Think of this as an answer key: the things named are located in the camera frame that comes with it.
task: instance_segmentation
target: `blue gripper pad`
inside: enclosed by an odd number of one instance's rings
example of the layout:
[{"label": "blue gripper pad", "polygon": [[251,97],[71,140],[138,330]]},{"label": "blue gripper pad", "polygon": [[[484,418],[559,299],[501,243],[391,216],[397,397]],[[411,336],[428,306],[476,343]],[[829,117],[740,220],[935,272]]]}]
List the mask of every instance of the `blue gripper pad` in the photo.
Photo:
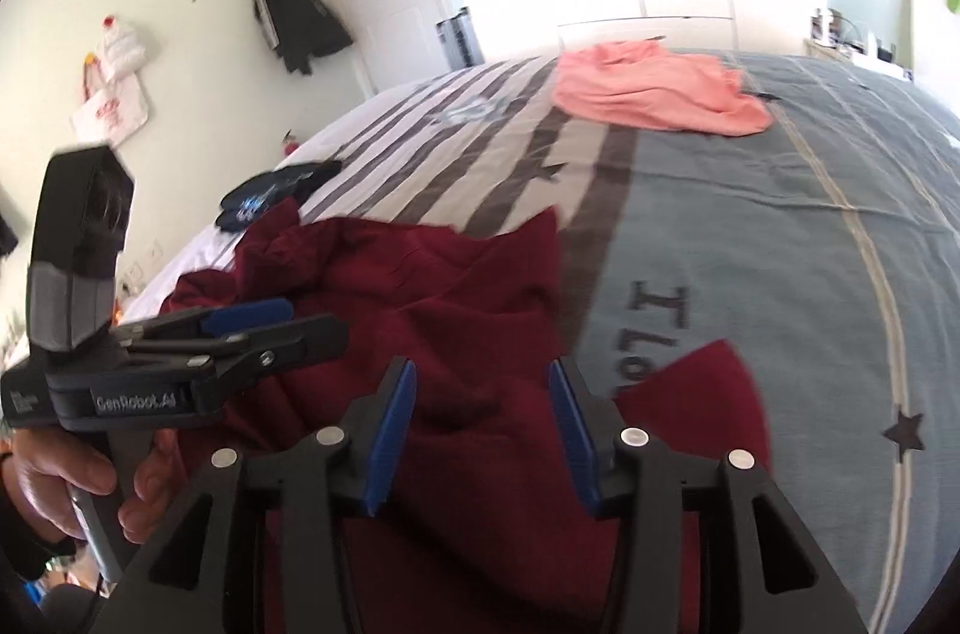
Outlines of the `blue gripper pad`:
[{"label": "blue gripper pad", "polygon": [[203,318],[200,330],[217,339],[231,333],[243,332],[252,327],[275,326],[294,319],[294,305],[285,298],[270,298],[214,310]]},{"label": "blue gripper pad", "polygon": [[560,430],[560,440],[563,441],[566,466],[573,477],[577,498],[587,512],[595,517],[600,511],[600,487],[597,484],[593,442],[560,361],[551,363],[549,371],[550,402]]},{"label": "blue gripper pad", "polygon": [[383,420],[373,437],[373,445],[367,457],[367,486],[363,492],[363,507],[368,517],[372,518],[380,505],[387,500],[387,495],[390,495],[415,402],[416,366],[408,360],[397,379],[397,387],[390,397],[390,404],[387,404],[383,412]]}]

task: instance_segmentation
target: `white bag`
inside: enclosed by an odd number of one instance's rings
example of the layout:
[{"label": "white bag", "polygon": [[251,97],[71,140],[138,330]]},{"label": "white bag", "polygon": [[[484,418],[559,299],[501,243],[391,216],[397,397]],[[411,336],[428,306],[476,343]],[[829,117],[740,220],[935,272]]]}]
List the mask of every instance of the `white bag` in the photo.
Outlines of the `white bag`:
[{"label": "white bag", "polygon": [[100,72],[109,84],[144,67],[147,47],[143,46],[133,27],[119,22],[116,17],[107,17],[97,56],[101,61]]},{"label": "white bag", "polygon": [[[97,80],[91,86],[94,76]],[[83,99],[85,103],[70,118],[80,143],[109,142],[117,147],[147,121],[147,101],[136,74],[107,84],[93,55],[83,61]]]}]

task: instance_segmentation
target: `star print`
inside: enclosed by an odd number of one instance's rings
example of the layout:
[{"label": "star print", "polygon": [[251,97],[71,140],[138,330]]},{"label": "star print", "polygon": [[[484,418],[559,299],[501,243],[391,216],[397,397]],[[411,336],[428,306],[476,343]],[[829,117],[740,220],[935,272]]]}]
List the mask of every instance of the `star print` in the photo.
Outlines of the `star print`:
[{"label": "star print", "polygon": [[904,463],[904,453],[908,450],[926,450],[923,442],[920,441],[920,421],[923,420],[923,412],[913,417],[907,417],[901,412],[899,407],[896,409],[896,426],[890,426],[883,435],[899,448],[901,463]]},{"label": "star print", "polygon": [[536,178],[545,179],[547,182],[557,180],[557,172],[565,169],[565,163],[558,163],[555,166],[536,166]]}]

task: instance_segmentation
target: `black jacket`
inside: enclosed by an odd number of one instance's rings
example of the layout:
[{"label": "black jacket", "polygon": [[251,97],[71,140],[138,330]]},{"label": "black jacket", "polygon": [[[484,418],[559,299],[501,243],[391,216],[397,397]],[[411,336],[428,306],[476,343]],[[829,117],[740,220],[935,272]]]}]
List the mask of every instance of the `black jacket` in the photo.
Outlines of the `black jacket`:
[{"label": "black jacket", "polygon": [[16,250],[16,236],[10,230],[3,217],[0,217],[0,257],[10,255]]},{"label": "black jacket", "polygon": [[267,44],[282,57],[287,71],[310,70],[311,57],[346,49],[353,41],[343,24],[320,0],[253,0]]}]

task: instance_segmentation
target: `wall socket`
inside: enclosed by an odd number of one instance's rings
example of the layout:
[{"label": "wall socket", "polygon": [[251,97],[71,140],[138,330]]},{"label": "wall socket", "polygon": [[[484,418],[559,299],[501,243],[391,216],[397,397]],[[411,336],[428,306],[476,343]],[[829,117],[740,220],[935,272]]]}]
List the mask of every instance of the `wall socket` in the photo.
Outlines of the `wall socket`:
[{"label": "wall socket", "polygon": [[150,259],[151,263],[158,262],[163,257],[163,247],[160,244],[160,240],[154,239],[154,243],[150,245],[150,249],[147,250],[147,258]]},{"label": "wall socket", "polygon": [[137,289],[138,286],[143,284],[143,266],[137,262],[133,262],[130,268],[127,269],[127,273],[124,274],[123,278],[127,281],[128,287],[133,290]]}]

